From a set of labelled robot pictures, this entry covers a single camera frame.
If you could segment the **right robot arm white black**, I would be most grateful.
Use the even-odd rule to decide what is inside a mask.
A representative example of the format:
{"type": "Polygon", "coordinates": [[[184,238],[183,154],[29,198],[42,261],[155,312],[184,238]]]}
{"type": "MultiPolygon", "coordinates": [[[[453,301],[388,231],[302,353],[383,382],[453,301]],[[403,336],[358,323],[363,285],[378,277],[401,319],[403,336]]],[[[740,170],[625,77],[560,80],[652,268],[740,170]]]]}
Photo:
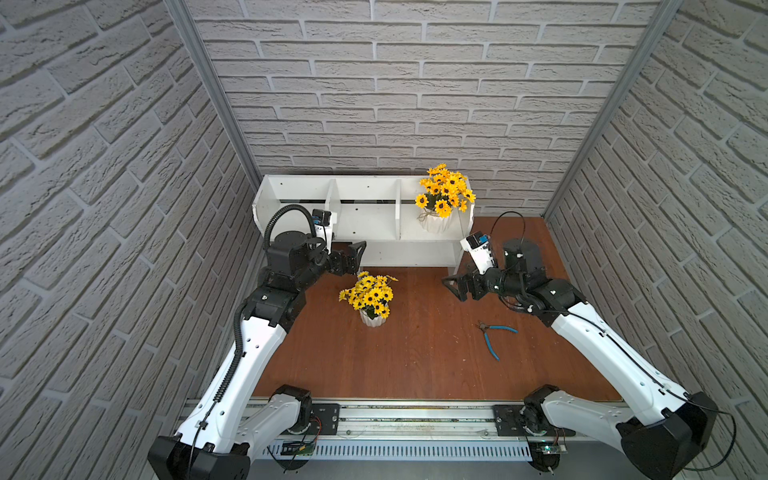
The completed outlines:
{"type": "Polygon", "coordinates": [[[569,281],[550,278],[539,247],[523,238],[503,245],[476,232],[461,240],[474,264],[442,283],[461,301],[496,295],[517,313],[538,318],[573,345],[621,395],[601,404],[544,385],[529,394],[519,424],[531,436],[566,429],[621,451],[649,479],[672,479],[702,453],[722,410],[703,392],[689,393],[637,353],[569,281]]]}

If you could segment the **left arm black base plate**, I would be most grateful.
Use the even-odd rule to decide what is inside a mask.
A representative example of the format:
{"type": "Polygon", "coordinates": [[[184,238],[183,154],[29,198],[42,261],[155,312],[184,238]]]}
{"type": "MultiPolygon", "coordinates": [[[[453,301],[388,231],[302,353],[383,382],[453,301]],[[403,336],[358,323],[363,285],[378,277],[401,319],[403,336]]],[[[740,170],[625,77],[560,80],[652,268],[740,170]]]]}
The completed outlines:
{"type": "Polygon", "coordinates": [[[310,410],[308,436],[335,436],[338,432],[341,405],[314,403],[310,410]]]}

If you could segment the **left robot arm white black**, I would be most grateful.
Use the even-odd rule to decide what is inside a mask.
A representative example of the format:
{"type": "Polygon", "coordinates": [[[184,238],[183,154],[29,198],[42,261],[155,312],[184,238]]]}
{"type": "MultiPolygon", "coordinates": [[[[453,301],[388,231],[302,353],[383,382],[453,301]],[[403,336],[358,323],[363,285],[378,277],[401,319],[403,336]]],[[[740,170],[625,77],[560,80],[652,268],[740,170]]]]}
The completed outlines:
{"type": "Polygon", "coordinates": [[[158,437],[148,462],[160,479],[245,479],[256,455],[286,430],[310,423],[309,391],[278,388],[254,416],[243,414],[270,359],[324,274],[355,274],[365,242],[331,247],[332,214],[299,204],[281,207],[267,223],[266,265],[256,289],[236,309],[234,344],[202,399],[171,436],[158,437]]]}

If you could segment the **sunflower pot white vase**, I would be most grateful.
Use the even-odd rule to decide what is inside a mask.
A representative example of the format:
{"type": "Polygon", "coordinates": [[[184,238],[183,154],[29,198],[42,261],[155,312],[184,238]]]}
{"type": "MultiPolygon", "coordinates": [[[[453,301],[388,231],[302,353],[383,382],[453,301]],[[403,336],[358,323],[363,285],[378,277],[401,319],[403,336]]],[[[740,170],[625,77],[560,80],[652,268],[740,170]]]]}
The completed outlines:
{"type": "Polygon", "coordinates": [[[469,214],[473,211],[476,195],[469,178],[459,171],[449,170],[444,163],[428,169],[419,185],[424,192],[415,198],[415,205],[421,210],[418,221],[429,233],[446,231],[455,212],[469,214]]]}
{"type": "Polygon", "coordinates": [[[391,314],[390,303],[394,298],[392,283],[397,281],[391,275],[372,275],[361,271],[354,286],[339,292],[338,300],[357,311],[366,326],[380,327],[391,314]]]}

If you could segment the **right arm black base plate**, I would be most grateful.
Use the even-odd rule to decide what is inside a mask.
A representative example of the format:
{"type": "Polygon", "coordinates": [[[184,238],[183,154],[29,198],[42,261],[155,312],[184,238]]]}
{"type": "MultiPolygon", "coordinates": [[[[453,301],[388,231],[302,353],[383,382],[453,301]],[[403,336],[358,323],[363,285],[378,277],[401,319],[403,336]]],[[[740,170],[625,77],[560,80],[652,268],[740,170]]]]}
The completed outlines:
{"type": "Polygon", "coordinates": [[[524,404],[497,404],[492,406],[497,435],[527,437],[574,437],[570,429],[556,428],[537,408],[524,404]]]}

